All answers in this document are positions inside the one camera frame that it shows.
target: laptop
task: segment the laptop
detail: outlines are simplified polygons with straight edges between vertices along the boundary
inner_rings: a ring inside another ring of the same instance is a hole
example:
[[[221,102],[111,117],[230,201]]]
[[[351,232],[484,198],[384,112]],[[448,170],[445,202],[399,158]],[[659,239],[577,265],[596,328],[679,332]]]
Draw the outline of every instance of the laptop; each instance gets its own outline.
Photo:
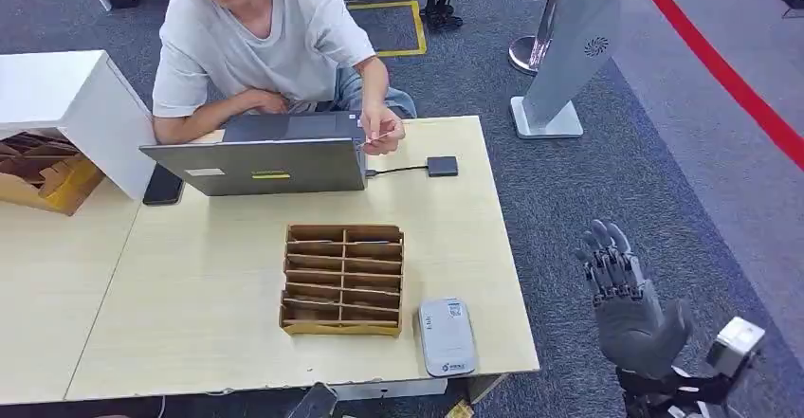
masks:
[[[362,191],[359,112],[241,115],[219,143],[139,149],[208,196]]]

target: white t-shirt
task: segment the white t-shirt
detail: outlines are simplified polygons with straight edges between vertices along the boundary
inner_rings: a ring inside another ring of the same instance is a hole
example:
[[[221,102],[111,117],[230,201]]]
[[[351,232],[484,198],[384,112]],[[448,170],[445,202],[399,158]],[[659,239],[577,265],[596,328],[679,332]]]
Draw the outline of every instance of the white t-shirt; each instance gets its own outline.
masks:
[[[290,111],[335,95],[336,68],[375,55],[343,0],[273,0],[261,39],[211,0],[171,0],[154,83],[154,115],[187,117],[212,81],[230,97],[249,87],[281,93]]]

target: red stripe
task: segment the red stripe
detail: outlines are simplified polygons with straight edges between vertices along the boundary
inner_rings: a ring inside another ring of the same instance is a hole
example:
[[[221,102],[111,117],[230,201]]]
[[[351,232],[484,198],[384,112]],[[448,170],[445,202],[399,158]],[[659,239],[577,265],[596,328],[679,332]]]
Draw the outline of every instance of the red stripe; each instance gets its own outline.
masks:
[[[742,79],[729,63],[718,53],[686,18],[684,12],[673,0],[653,0],[656,7],[665,15],[684,39],[695,56],[709,69],[723,88],[746,111],[759,127],[765,131],[777,147],[804,170],[804,138],[802,138],[767,102]]]

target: cardboard organizer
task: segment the cardboard organizer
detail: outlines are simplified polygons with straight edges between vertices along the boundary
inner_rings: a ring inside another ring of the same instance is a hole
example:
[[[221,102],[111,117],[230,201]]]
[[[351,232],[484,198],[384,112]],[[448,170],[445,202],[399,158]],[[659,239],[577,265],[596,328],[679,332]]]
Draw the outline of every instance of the cardboard organizer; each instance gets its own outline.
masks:
[[[61,137],[22,133],[0,140],[0,200],[72,215],[102,179]]]
[[[396,226],[289,226],[280,326],[289,334],[399,336]]]

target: jeans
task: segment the jeans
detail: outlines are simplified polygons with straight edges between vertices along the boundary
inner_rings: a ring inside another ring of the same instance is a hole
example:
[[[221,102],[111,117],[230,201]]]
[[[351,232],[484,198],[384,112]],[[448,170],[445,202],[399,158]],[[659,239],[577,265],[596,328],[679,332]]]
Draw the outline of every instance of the jeans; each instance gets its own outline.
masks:
[[[416,106],[408,93],[388,88],[385,104],[402,118],[416,118]],[[335,97],[321,102],[317,111],[360,110],[363,106],[363,79],[352,67],[339,67],[335,79]]]

